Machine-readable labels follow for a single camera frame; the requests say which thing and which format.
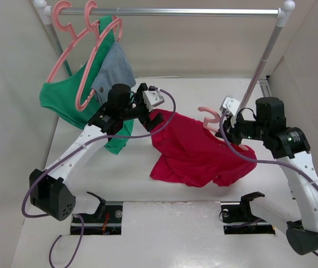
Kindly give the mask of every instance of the metal rod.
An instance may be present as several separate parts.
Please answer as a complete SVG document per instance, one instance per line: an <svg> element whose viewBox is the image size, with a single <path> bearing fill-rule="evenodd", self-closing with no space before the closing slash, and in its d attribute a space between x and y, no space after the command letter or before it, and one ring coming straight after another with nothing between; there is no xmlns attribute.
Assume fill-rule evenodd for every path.
<svg viewBox="0 0 318 268"><path fill-rule="evenodd" d="M223 16L223 17L273 17L279 9L225 9L225 8L94 8L90 15L119 16ZM64 8L60 15L83 15L84 8Z"/></svg>
<svg viewBox="0 0 318 268"><path fill-rule="evenodd" d="M51 24L45 24L44 26L52 44L54 45L57 56L60 57L64 51L62 50L62 46L57 36L57 33L55 31L54 25L51 23ZM68 60L64 61L63 66L65 67L67 74L69 76L72 76L72 72L71 72Z"/></svg>
<svg viewBox="0 0 318 268"><path fill-rule="evenodd" d="M254 71L254 74L253 74L252 79L249 83L247 91L246 91L245 95L243 96L243 99L241 101L240 106L238 107L238 111L241 110L242 108L246 107L248 100L249 100L250 96L252 95L252 91L253 91L254 87L256 86L256 83L257 83L259 77L262 74L264 66L267 63L268 57L271 54L272 49L273 49L273 47L278 39L278 36L280 35L280 33L282 31L282 28L283 27L278 27L278 26L274 27L274 30L271 34L271 38L269 38L269 40L268 40L266 49L264 50L263 55L262 55L258 65L256 67L256 70Z"/></svg>

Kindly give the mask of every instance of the green cloth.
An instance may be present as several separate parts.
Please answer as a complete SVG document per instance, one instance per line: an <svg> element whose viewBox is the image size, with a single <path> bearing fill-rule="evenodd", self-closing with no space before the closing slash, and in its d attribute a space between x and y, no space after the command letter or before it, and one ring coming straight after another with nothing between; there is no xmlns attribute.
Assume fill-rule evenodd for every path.
<svg viewBox="0 0 318 268"><path fill-rule="evenodd" d="M102 32L112 22L111 16L102 17L99 23L99 31ZM90 68L85 87L81 96L83 103L91 92L91 85L98 75L104 58L112 47L114 42L113 31L106 35L103 42L99 46L96 56ZM84 65L77 73L67 78L66 80L56 83L45 83L40 91L41 107L48 108L56 112L62 119L69 122L71 125L83 129L88 120L97 112L100 105L96 98L92 98L87 107L79 112L75 107L77 91L79 89L83 73L86 65ZM125 121L123 128L117 133L118 135L130 136L132 134L134 121ZM113 138L105 147L108 151L118 154L125 147L128 139Z"/></svg>

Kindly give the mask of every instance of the red shirt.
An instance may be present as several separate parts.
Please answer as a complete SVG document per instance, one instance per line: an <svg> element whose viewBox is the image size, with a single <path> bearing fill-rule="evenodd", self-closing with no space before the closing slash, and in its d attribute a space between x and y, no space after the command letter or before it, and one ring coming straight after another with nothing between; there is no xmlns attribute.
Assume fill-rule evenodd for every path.
<svg viewBox="0 0 318 268"><path fill-rule="evenodd" d="M151 118L157 113L161 113L166 121L172 112L156 109ZM203 128L202 122L178 113L164 130L152 136L152 143L162 153L150 174L155 180L194 187L203 187L210 181L219 186L229 186L257 165L235 156L224 141ZM238 146L234 148L247 157L257 159L251 148L248 151Z"/></svg>

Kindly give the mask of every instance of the clothes hanger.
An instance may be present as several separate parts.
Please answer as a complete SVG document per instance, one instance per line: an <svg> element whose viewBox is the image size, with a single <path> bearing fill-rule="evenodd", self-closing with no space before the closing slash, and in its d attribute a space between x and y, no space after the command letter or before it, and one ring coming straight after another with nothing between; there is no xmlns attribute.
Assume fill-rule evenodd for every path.
<svg viewBox="0 0 318 268"><path fill-rule="evenodd" d="M53 81L53 79L55 78L57 72L59 71L61 65L63 64L63 62L66 60L67 56L71 53L71 51L73 50L73 48L78 44L78 42L80 40L82 40L88 33L90 32L94 32L95 33L95 36L96 36L96 46L93 48L93 51L95 50L95 48L97 47L97 49L95 50L95 53L97 52L98 48L99 48L99 45L100 43L102 42L102 40L105 38L105 36L109 33L110 30L114 30L116 31L117 29L117 26L119 25L119 35L118 35L118 39L117 41L120 41L121 38L122 38L122 33L123 33L123 26L122 26L122 20L120 18L117 18L116 16L112 16L113 18L113 21L106 27L106 29L102 32L101 34L101 37L99 36L99 31L98 31L98 26L99 26L99 20L95 21L94 23L90 23L89 22L89 13L90 13L90 10L94 7L97 7L97 4L94 2L94 1L89 1L86 3L86 6L85 6L85 23L86 23L86 29L82 30L82 32L80 32L78 35L76 34L73 26L71 23L68 23L66 26L63 26L60 21L59 21L59 13L62 9L64 8L69 8L71 7L71 3L68 2L68 1L60 1L60 2L57 2L55 5L54 5L54 8L52 10L52 21L55 25L56 28L58 28L60 31L62 32L69 32L70 35L71 35L71 38L72 38L72 41L71 43L69 44L69 46L64 50L64 52L61 54L61 56L59 57L59 59L57 60L55 66L53 67L52 71L50 72L49 76L47 77L46 79L46 82L47 83L51 83ZM82 89L81 89L81 92L79 94L79 92L77 93L77 96L80 95L79 99L81 98L81 95L82 95L82 91L83 91L83 87L84 87L84 82L86 81L87 79L87 76L88 76L88 72L89 72L89 68L93 62L93 59L94 59L94 56L95 56L95 53L91 53L91 56L93 55L93 58L91 59L91 61L89 60L88 61L88 64L86 66L86 69L85 69L85 73L86 73L86 76L85 76L85 73L82 77L82 81L81 81L81 84L82 85ZM85 105L83 108L77 108L77 110L79 111L83 111L89 100L93 97L94 95L94 92L91 92L90 93L90 96L88 96L88 99L84 102L83 105Z"/></svg>
<svg viewBox="0 0 318 268"><path fill-rule="evenodd" d="M106 37L106 35L114 28L117 27L117 25L119 25L119 36L118 36L118 39L117 41L120 41L121 38L122 38L122 33L123 33L123 24L122 24L122 20L120 18L116 18L114 21L112 21L105 29L104 31L99 34L99 30L98 30L98 24L97 22L94 22L91 24L90 22L90 11L92 8L96 8L97 7L97 4L96 2L94 1L88 1L86 3L86 6L85 6L85 23L86 23L86 28L93 32L95 34L95 37L96 37L96 44L95 46L93 47L92 49L92 52L91 52L91 55L88 59L88 62L87 62L87 65L86 65L86 69L85 69L85 72L82 76L82 80L81 80L81 83L80 83L80 87L79 87L79 90L77 91L77 95L76 95L76 101L75 101L75 106L76 106L76 109L79 110L79 111L83 111L86 106L88 105L89 101L92 99L92 97L94 96L95 94L95 90L92 89L89 96L87 97L87 99L84 101L83 104L81 104L81 96L82 96L82 92L83 92L83 88L85 87L85 83L86 83L86 80L87 80L87 76L88 76L88 73L90 71L90 68L91 68L91 65L92 65L92 62L95 58L95 55L98 51L98 48L100 46L100 44L102 43L102 41L104 40L104 38Z"/></svg>
<svg viewBox="0 0 318 268"><path fill-rule="evenodd" d="M204 118L203 128L206 128L207 130L209 130L213 133L217 133L218 132L217 128L210 127L210 126L208 126L208 124L209 123L212 123L212 124L220 123L221 117L220 117L219 113L211 108L208 108L208 107L199 107L197 110L199 110L199 112L210 113L212 116L214 116L214 118L209 118L209 117ZM246 146L244 146L243 144L238 145L238 147L240 147L244 151L248 151L248 148Z"/></svg>

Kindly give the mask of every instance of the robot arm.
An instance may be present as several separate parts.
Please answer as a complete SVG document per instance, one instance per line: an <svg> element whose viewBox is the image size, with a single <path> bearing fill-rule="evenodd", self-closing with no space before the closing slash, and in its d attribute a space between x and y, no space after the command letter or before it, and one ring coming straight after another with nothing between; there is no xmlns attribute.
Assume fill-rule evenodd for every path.
<svg viewBox="0 0 318 268"><path fill-rule="evenodd" d="M31 204L59 221L77 213L94 214L101 218L105 200L90 192L75 196L69 190L71 182L95 152L107 143L107 138L111 139L122 129L123 121L138 118L147 131L162 123L161 114L151 120L150 113L163 102L160 90L148 88L144 83L135 93L127 85L114 85L108 93L108 101L92 116L80 136L46 167L45 170L50 170L61 162L35 186L30 195ZM30 175L30 186L44 172L34 170Z"/></svg>
<svg viewBox="0 0 318 268"><path fill-rule="evenodd" d="M264 194L252 193L241 198L240 207L234 212L235 217L247 221L261 218L276 226L286 234L290 245L300 255L318 250L318 176L304 133L299 128L286 126L284 105L277 98L256 100L255 121L244 120L242 110L237 111L238 107L239 102L230 97L221 107L224 114L228 114L223 124L228 141L237 145L243 138L263 141L273 158L280 163L300 214L290 207L270 201ZM260 162L272 164L267 160ZM307 174L310 181L297 169Z"/></svg>

